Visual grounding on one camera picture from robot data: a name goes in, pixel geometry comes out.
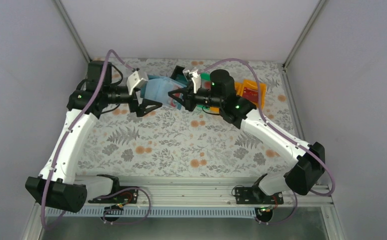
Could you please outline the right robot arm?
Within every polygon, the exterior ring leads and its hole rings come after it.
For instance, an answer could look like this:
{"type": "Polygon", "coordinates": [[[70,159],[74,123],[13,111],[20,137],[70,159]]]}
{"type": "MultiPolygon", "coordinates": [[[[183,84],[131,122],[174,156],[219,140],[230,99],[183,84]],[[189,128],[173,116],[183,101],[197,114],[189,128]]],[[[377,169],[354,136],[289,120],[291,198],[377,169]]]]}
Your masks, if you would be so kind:
{"type": "Polygon", "coordinates": [[[223,69],[210,74],[210,88],[201,87],[197,71],[185,70],[189,80],[186,87],[168,92],[169,97],[187,111],[197,105],[215,107],[229,124],[253,135],[286,160],[290,168],[286,172],[266,173],[252,190],[253,199],[264,204],[275,193],[291,190],[305,196],[324,174],[325,148],[319,142],[310,144],[275,125],[264,116],[253,102],[237,95],[235,81],[223,69]]]}

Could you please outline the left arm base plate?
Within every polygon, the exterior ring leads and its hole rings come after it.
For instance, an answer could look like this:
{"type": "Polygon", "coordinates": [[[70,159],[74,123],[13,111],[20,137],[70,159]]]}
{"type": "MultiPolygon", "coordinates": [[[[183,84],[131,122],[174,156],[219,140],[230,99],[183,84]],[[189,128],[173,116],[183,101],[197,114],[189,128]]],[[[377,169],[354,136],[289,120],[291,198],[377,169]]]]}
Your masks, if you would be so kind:
{"type": "Polygon", "coordinates": [[[90,204],[136,204],[139,188],[136,186],[119,186],[110,194],[88,200],[90,204]]]}

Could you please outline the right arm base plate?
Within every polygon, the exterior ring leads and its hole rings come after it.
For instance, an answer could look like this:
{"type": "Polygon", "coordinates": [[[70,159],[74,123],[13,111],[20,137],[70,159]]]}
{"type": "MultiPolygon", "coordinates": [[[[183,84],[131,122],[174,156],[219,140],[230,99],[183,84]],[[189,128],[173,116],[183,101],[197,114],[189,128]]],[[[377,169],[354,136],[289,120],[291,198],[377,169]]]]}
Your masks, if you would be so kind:
{"type": "Polygon", "coordinates": [[[284,203],[281,192],[266,195],[258,187],[235,186],[231,194],[238,205],[281,205],[284,203]]]}

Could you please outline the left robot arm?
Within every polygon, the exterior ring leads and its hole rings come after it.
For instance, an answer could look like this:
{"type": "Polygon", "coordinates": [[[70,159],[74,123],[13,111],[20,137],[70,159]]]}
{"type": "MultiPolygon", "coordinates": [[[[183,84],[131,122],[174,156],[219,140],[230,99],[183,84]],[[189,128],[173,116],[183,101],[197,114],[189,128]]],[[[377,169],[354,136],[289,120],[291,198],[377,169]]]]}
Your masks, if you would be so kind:
{"type": "Polygon", "coordinates": [[[93,127],[109,105],[127,104],[129,111],[143,117],[162,106],[144,99],[136,92],[149,80],[146,72],[135,68],[126,84],[112,81],[116,66],[94,60],[88,64],[87,76],[69,96],[65,122],[54,150],[38,176],[29,176],[25,188],[35,201],[49,208],[77,213],[85,202],[102,196],[113,203],[120,198],[118,178],[107,174],[76,177],[77,163],[93,127]]]}

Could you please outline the blue leather card holder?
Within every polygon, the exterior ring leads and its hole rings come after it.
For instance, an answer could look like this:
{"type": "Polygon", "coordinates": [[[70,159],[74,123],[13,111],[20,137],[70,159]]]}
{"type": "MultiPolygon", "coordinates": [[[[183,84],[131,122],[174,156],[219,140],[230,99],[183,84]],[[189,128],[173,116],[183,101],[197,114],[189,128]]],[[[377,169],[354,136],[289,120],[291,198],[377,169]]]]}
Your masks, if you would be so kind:
{"type": "Polygon", "coordinates": [[[160,102],[165,106],[181,110],[183,106],[171,98],[168,95],[168,92],[185,87],[185,84],[175,81],[167,76],[148,75],[148,82],[141,89],[140,97],[160,102]]]}

